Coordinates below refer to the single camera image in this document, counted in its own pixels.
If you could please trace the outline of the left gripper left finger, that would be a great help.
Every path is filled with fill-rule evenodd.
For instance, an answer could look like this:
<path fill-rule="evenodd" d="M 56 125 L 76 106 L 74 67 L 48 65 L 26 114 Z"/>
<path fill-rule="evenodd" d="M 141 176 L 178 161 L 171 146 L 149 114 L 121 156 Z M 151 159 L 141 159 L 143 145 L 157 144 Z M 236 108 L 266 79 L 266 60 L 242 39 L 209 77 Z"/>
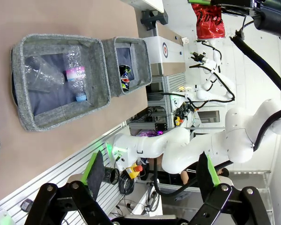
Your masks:
<path fill-rule="evenodd" d="M 77 211 L 87 225 L 111 225 L 111 220 L 96 201 L 104 178 L 102 153 L 95 153 L 89 162 L 85 181 L 74 180 L 62 187 L 54 183 L 43 184 L 25 224 L 60 225 L 68 212 Z"/>

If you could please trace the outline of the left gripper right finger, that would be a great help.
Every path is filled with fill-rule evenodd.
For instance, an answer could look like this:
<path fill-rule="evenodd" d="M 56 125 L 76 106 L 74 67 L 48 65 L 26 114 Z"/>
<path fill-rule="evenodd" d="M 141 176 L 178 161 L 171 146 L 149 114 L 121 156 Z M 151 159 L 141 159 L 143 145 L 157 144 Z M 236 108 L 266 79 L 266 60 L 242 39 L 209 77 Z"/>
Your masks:
<path fill-rule="evenodd" d="M 196 167 L 196 178 L 203 205 L 190 220 L 191 225 L 213 225 L 220 214 L 230 214 L 236 225 L 269 225 L 271 221 L 257 188 L 242 190 L 220 182 L 210 157 L 202 153 Z"/>

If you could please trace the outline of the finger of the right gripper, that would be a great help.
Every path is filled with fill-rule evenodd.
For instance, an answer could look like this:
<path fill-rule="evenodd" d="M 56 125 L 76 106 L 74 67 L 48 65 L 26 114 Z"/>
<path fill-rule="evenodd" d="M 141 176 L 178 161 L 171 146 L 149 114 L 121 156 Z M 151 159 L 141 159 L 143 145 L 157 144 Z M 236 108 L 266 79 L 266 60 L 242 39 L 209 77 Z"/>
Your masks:
<path fill-rule="evenodd" d="M 251 7 L 250 0 L 189 0 L 188 2 L 202 5 Z"/>
<path fill-rule="evenodd" d="M 250 9 L 237 8 L 237 7 L 221 7 L 224 14 L 234 15 L 234 16 L 254 16 L 255 13 Z"/>

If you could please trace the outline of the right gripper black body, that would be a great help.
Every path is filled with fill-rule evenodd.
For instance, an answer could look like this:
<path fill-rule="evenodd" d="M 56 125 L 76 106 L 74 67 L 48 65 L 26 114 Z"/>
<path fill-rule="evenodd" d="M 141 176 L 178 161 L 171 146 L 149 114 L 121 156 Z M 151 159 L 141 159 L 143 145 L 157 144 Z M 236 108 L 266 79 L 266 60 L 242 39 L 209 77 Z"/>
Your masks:
<path fill-rule="evenodd" d="M 281 36 L 281 0 L 255 0 L 250 14 L 256 29 Z"/>

